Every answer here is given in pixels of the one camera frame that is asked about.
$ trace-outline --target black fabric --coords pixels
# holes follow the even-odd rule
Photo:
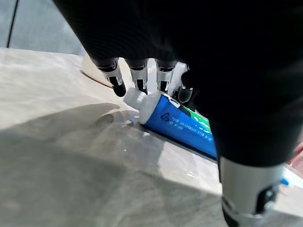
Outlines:
[[[219,155],[286,161],[302,125],[303,4],[295,0],[54,0],[89,55],[183,61]]]

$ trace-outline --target marble countertop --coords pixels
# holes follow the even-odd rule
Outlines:
[[[144,130],[81,63],[0,49],[0,226],[226,226],[216,164]],[[296,190],[267,226],[302,226]]]

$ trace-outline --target blue toothpaste tube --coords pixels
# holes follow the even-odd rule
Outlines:
[[[139,122],[182,145],[215,159],[216,149],[208,120],[161,91],[146,95],[130,88],[124,102],[139,110]]]

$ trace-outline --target white tube cap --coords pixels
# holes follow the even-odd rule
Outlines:
[[[144,92],[131,87],[124,96],[123,101],[132,108],[139,110],[145,96],[146,94]]]

